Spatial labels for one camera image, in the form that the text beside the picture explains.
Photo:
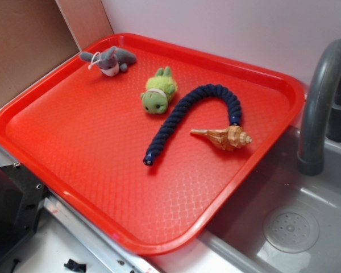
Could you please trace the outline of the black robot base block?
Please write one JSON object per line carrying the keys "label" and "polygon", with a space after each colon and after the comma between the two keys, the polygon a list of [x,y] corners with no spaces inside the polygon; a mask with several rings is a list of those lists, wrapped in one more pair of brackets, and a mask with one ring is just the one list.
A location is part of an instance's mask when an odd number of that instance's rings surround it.
{"label": "black robot base block", "polygon": [[0,247],[36,233],[45,190],[25,166],[0,167]]}

